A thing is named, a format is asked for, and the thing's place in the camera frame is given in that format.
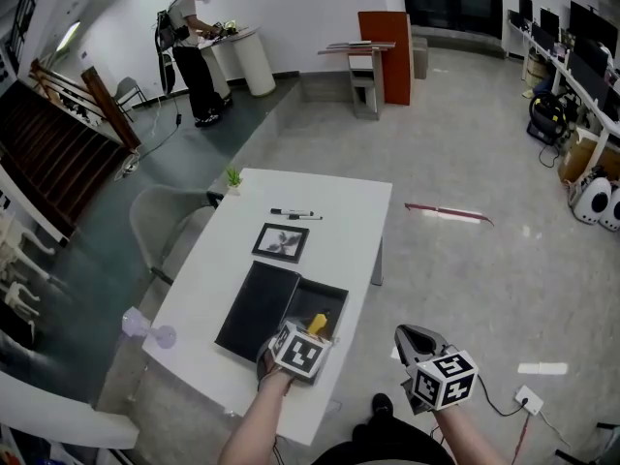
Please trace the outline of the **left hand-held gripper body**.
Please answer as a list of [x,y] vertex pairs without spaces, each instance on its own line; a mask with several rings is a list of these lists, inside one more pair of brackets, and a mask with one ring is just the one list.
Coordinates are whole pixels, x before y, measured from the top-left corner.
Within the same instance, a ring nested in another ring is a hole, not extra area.
[[327,320],[284,320],[259,348],[256,360],[258,387],[277,372],[312,386],[332,347]]

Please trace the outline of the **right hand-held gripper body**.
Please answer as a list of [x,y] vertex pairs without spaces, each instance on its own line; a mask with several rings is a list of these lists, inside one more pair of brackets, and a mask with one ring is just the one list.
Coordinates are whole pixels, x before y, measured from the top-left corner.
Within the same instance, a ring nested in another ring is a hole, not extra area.
[[439,333],[399,325],[395,347],[408,379],[401,384],[414,414],[441,411],[471,397],[479,369],[466,351],[448,352]]

